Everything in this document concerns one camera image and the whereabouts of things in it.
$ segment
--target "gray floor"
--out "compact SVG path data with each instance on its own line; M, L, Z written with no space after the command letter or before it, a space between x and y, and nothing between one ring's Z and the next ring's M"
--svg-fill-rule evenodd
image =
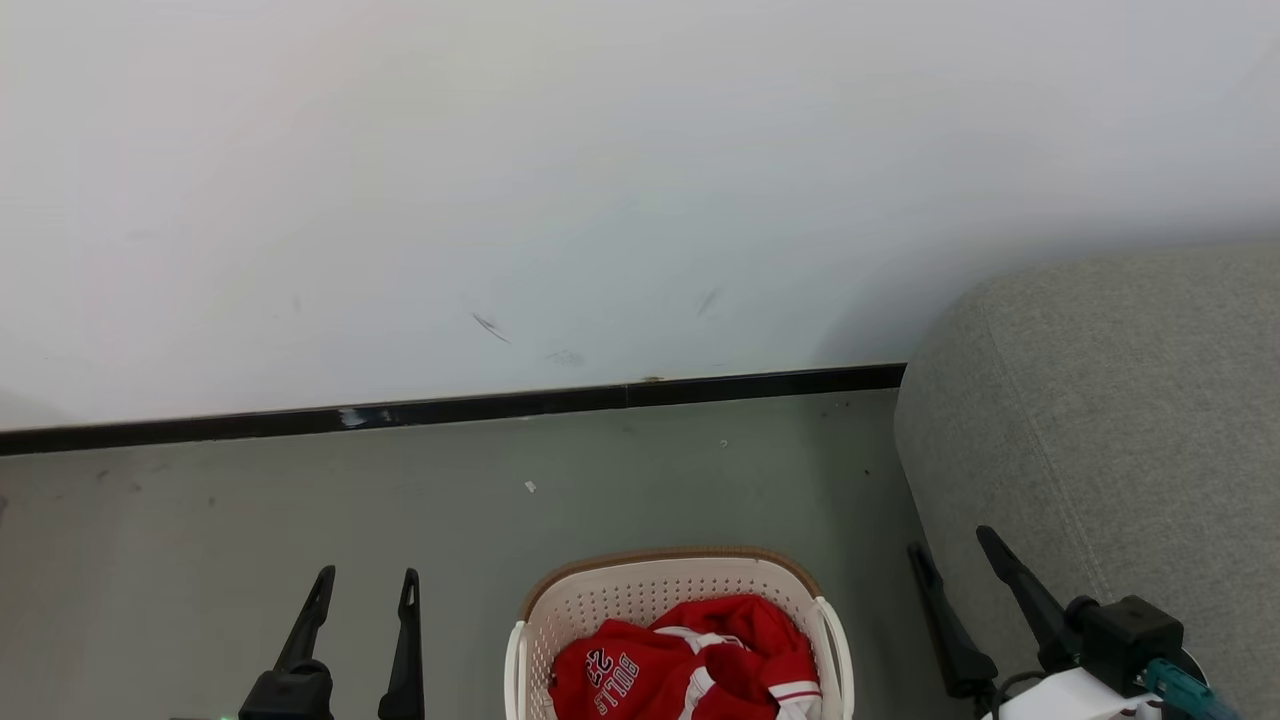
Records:
M375 715L410 565L429 717L500 720L506 638L538 578L703 543L769 547L815 575L845 621L859 719L960 717L905 562L922 534L895 397L0 460L0 717L232 717L335 564L316 655L339 720Z

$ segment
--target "red and white garment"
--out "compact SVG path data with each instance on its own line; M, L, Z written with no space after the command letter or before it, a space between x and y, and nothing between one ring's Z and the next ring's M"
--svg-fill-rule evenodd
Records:
M753 594L685 602L649 628L605 620L556 659L559 720L818 720L809 639Z

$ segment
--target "black baseboard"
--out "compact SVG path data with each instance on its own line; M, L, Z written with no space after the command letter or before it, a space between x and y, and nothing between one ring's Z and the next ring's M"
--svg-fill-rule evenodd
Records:
M895 388L902 382L905 368L906 365L901 364L872 365L689 380L655 380L355 407L317 407L118 425L15 430L0 433L0 456L209 439L305 436L780 395L884 389Z

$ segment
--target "white basket handle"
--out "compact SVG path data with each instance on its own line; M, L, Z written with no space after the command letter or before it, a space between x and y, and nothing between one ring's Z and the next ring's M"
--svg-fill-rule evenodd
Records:
M815 597L818 611L831 637L836 639L836 671L840 675L840 701L844 703L840 716L845 720L854 717L854 660L849 653L849 638L845 637L845 626L840 623L836 609L824 597Z
M507 660L503 667L502 698L507 705L508 720L525 720L527 702L529 673L525 671L525 656L529 643L525 641L525 621L520 620L511 630L507 641Z

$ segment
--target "laundry basket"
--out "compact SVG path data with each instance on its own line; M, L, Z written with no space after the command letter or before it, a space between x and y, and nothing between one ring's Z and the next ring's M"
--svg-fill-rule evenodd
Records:
M676 605L758 594L786 611L813 646L822 720L854 716L854 671L836 610L786 557L754 547L694 547L595 557L562 568L529 593L507 643L507 720L556 720L547 691L556 656L607 619L649 625Z

